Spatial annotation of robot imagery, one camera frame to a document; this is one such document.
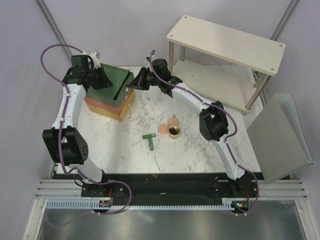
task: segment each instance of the green box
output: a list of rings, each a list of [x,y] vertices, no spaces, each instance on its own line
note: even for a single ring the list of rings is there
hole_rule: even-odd
[[[112,87],[106,87],[95,90],[92,87],[88,89],[86,96],[106,104],[121,107],[127,95],[128,84],[134,79],[134,74],[129,70],[101,64],[108,79],[113,83]]]

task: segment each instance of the orange disc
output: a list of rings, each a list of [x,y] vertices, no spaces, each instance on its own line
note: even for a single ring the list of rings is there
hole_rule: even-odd
[[[160,134],[167,134],[169,132],[169,127],[166,124],[161,124],[160,126],[158,126],[158,132]]]
[[[178,118],[176,118],[176,117],[171,117],[169,120],[168,120],[168,124],[169,124],[169,126],[170,127],[172,127],[172,126],[179,126],[179,120],[178,120]]]

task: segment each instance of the wooden shelf top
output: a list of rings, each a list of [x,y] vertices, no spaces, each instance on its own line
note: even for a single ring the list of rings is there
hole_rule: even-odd
[[[286,48],[283,43],[188,15],[182,16],[167,39],[270,76],[277,74]]]

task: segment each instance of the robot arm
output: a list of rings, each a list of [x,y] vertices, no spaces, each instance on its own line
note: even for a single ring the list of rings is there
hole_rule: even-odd
[[[58,116],[52,128],[43,131],[42,138],[52,160],[55,163],[60,163],[58,132],[60,122],[63,121],[61,149],[65,166],[76,168],[89,179],[99,183],[103,179],[104,172],[89,158],[88,144],[77,130],[81,105],[88,88],[91,86],[98,90],[112,86],[112,82],[106,76],[98,58],[97,51],[90,54],[83,52],[82,55],[72,56],[72,67],[63,79],[69,93],[67,93],[66,87],[63,87]],[[67,96],[68,104],[64,118],[62,118]]]
[[[184,83],[178,83],[177,86],[183,87],[184,89],[187,89],[188,91],[193,92]],[[210,107],[207,109],[204,109],[204,108],[206,108],[206,106],[203,103],[198,101],[194,96],[192,96],[188,92],[181,90],[179,88],[172,89],[172,97],[174,99],[178,99],[181,102],[187,104],[195,113],[199,114],[200,132],[201,132],[202,136],[205,139],[209,140],[216,148],[216,150],[217,150],[217,152],[218,152],[218,154],[224,164],[226,175],[232,180],[236,180],[236,179],[241,178],[245,174],[245,171],[242,170],[241,168],[239,168],[235,164],[235,162],[234,162],[234,160],[233,160],[233,158],[227,148],[227,144],[224,141],[224,139],[226,138],[227,133],[228,133],[228,130],[226,130],[226,128],[228,127],[228,122],[227,122],[227,119],[225,118],[226,115],[224,113],[222,113],[221,111],[217,110],[217,111],[215,111],[216,116],[214,118],[212,118],[211,113],[209,111],[211,111],[213,109],[209,109]],[[201,96],[199,96],[199,98],[201,98],[204,103],[212,104],[211,101],[209,101]],[[220,126],[218,126],[217,130],[215,130],[215,127],[213,126],[213,128],[212,128],[210,126],[210,123],[207,124],[206,120],[208,122],[212,121],[212,123],[215,123],[216,125],[220,125]],[[220,137],[219,140],[217,140],[219,138],[218,131],[223,132],[223,135]],[[229,147],[232,151],[233,156],[236,157],[237,155],[236,155],[232,145],[229,142],[227,142],[227,143],[229,144]]]
[[[99,53],[97,51],[91,52],[88,55],[84,52],[82,55],[72,56],[72,67],[67,71],[63,79],[63,82],[69,88],[69,93],[67,93],[67,89],[63,87],[62,102],[58,116],[52,128],[43,131],[42,138],[52,160],[55,163],[60,163],[58,132],[60,122],[63,121],[61,149],[64,164],[71,168],[75,167],[87,178],[100,183],[106,181],[106,175],[103,170],[98,168],[89,158],[88,144],[77,130],[81,105],[86,97],[88,88],[93,87],[98,90],[112,86],[98,58]],[[130,83],[129,87],[138,90],[149,90],[150,86],[158,86],[164,94],[186,103],[193,111],[199,114],[200,132],[202,136],[206,140],[211,141],[217,149],[225,166],[227,176],[232,180],[240,179],[245,172],[233,161],[231,152],[235,158],[237,155],[230,143],[224,140],[228,134],[226,115],[213,107],[205,108],[203,103],[218,105],[220,108],[223,108],[223,105],[218,101],[211,103],[209,100],[188,89],[181,79],[176,76],[171,76],[166,60],[156,59],[152,62],[152,66],[162,79],[165,79],[174,86],[159,81],[153,72],[148,68],[142,67],[138,76]],[[62,115],[67,96],[69,97],[68,105],[63,119]]]
[[[201,97],[189,89],[181,79],[171,76],[166,60],[156,59],[152,61],[152,66],[163,80],[175,85],[175,87],[159,81],[155,74],[146,67],[141,68],[139,74],[130,83],[129,87],[137,90],[149,90],[150,86],[158,86],[164,94],[187,104],[195,113],[199,114],[200,133],[217,149],[224,164],[226,175],[232,180],[240,179],[245,174],[245,171],[236,165],[232,157],[233,155],[238,161],[236,152],[229,143],[229,140],[225,141],[228,134],[226,114],[216,108],[205,105],[205,103],[208,103],[223,108],[222,103],[219,101],[213,103]]]

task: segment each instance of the white marble table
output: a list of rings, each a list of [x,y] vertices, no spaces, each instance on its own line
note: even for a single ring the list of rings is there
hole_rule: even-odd
[[[253,81],[251,70],[238,65],[212,66],[239,78]],[[140,67],[128,67],[136,75]],[[224,165],[214,146],[199,132],[199,116],[188,106],[161,93],[157,87],[149,91],[136,90],[136,98],[125,120],[117,120],[93,113],[83,102],[78,130],[88,143],[89,157],[106,173],[221,173]],[[234,117],[238,133],[231,144],[240,156],[239,162],[249,170],[260,172],[246,127],[261,111],[256,101],[252,112],[242,116],[241,111],[224,106]],[[171,117],[180,121],[180,137],[171,139],[160,135],[158,126]],[[234,126],[229,120],[229,132]],[[154,151],[142,135],[156,133]],[[59,164],[57,173],[61,174]]]

